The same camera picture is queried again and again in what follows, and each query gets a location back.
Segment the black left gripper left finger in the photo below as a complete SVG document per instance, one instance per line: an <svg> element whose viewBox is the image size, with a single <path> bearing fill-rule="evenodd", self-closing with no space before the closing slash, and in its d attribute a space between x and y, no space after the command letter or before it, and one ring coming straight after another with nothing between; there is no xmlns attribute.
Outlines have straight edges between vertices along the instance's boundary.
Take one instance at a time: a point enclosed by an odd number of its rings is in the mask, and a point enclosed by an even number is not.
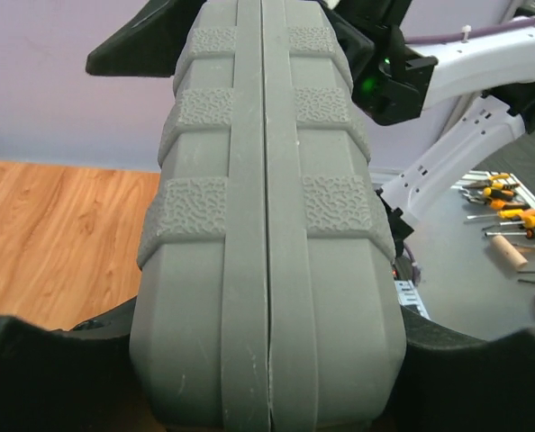
<svg viewBox="0 0 535 432"><path fill-rule="evenodd" d="M70 330L0 315L0 431L157 431L131 368L135 301Z"/></svg>

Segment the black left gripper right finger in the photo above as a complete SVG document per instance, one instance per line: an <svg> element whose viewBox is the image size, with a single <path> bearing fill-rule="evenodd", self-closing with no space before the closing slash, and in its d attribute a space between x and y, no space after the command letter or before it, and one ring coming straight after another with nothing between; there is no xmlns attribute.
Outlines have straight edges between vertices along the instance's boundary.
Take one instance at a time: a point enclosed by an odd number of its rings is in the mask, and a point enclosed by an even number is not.
<svg viewBox="0 0 535 432"><path fill-rule="evenodd" d="M535 327L491 341L397 314L406 343L375 431L535 431Z"/></svg>

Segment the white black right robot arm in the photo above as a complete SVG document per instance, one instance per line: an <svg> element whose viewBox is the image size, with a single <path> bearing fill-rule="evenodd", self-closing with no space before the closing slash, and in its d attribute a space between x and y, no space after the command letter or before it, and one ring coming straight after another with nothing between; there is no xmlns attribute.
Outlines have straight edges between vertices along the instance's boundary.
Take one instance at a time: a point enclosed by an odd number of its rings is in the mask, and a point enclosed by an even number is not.
<svg viewBox="0 0 535 432"><path fill-rule="evenodd" d="M356 110L387 126L462 94L486 95L535 83L535 16L476 31L405 40L387 25L356 28L319 1L239 1L234 23L225 1L150 1L93 50L86 72L100 77L173 77L178 101L199 59L234 59L240 47L263 55L270 30L292 59L327 59L339 79L327 85L308 68L274 95L294 103L292 115L315 130L358 137Z"/></svg>

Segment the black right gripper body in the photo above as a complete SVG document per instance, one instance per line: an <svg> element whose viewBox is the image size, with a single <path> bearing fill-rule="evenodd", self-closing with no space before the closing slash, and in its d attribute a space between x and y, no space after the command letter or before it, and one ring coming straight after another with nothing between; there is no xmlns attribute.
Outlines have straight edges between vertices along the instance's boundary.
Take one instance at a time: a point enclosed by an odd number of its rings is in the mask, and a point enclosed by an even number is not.
<svg viewBox="0 0 535 432"><path fill-rule="evenodd" d="M421 116L438 60L412 50L400 29L410 0L346 0L322 9L353 81L352 101L381 126Z"/></svg>

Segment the grey plastic tool case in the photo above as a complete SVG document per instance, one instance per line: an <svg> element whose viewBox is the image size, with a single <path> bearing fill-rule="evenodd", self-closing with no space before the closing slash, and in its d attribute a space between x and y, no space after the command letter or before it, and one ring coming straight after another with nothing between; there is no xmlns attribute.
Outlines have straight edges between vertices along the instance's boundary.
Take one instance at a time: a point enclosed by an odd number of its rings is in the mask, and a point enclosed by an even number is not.
<svg viewBox="0 0 535 432"><path fill-rule="evenodd" d="M363 431L405 353L348 61L313 1L208 1L159 145L130 358L168 430Z"/></svg>

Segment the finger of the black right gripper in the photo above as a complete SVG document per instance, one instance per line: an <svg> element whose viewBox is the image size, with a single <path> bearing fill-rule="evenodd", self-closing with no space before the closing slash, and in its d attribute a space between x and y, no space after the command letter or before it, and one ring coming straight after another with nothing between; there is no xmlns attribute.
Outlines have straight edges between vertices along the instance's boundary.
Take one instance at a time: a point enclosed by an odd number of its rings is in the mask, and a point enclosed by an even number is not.
<svg viewBox="0 0 535 432"><path fill-rule="evenodd" d="M203 0L149 0L121 29L93 49L94 77L172 77Z"/></svg>

